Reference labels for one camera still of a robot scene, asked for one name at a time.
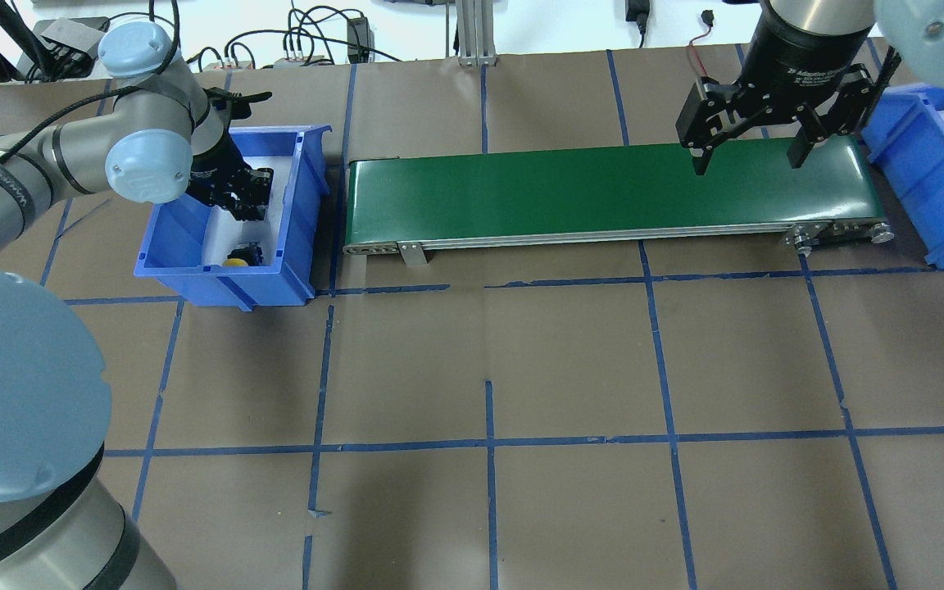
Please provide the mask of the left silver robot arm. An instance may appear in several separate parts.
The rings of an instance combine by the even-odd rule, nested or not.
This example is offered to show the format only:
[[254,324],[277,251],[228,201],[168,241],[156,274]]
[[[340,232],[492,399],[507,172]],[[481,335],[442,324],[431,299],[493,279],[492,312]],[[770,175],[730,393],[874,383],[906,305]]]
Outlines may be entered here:
[[[262,220],[273,172],[229,135],[240,96],[205,89],[179,35],[151,21],[98,45],[116,89],[26,134],[0,135],[0,251],[58,202],[116,192],[194,197]],[[111,415],[93,334],[62,299],[0,271],[0,589],[176,589],[175,576],[98,478]]]

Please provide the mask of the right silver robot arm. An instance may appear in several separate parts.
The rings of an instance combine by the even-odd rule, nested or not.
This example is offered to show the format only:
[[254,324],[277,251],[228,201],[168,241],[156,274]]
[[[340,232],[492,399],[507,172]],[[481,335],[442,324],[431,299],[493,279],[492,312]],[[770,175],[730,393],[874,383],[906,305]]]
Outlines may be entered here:
[[703,175],[716,148],[749,129],[799,124],[787,150],[801,167],[813,146],[869,123],[901,64],[944,89],[944,1],[763,1],[741,74],[701,75],[675,123]]

